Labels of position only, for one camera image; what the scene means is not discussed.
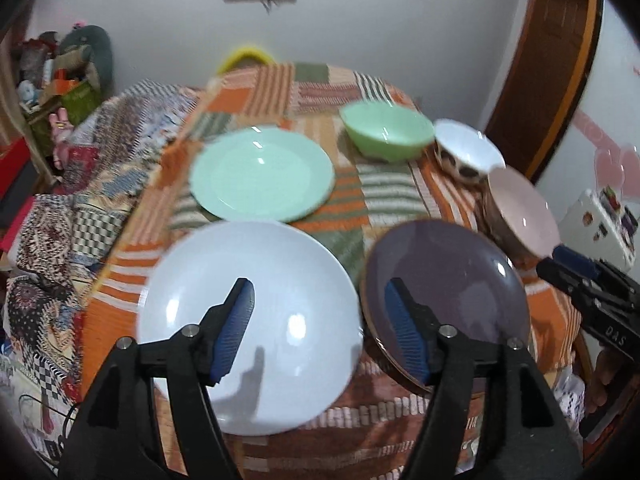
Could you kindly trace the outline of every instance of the purple plate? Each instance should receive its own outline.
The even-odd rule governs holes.
[[[440,323],[472,339],[529,339],[527,295],[511,262],[483,235],[441,220],[418,220],[387,232],[371,250],[360,287],[362,309],[380,348],[402,368],[396,333],[386,314],[385,285],[402,278],[417,303],[428,305]],[[484,381],[474,384],[483,389]]]

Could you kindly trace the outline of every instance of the green bowl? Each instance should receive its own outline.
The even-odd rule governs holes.
[[[358,101],[340,109],[349,137],[360,152],[388,162],[419,158],[435,138],[433,124],[419,112],[385,101]]]

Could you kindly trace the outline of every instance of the wooden door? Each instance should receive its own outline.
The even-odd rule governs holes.
[[[511,70],[485,133],[536,179],[566,130],[597,37],[596,0],[529,0]]]

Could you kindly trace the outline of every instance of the pink bowl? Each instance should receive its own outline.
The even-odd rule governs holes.
[[[521,246],[520,251],[509,243],[510,247],[501,247],[507,256],[514,259],[551,256],[554,247],[560,243],[560,233],[545,199],[536,188],[509,167],[491,170],[487,188],[484,212],[492,235],[500,246],[500,239],[517,241]]]

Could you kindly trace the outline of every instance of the yellow object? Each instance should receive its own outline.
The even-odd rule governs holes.
[[[218,75],[248,64],[268,65],[274,63],[273,57],[255,46],[242,46],[227,57],[218,67]]]

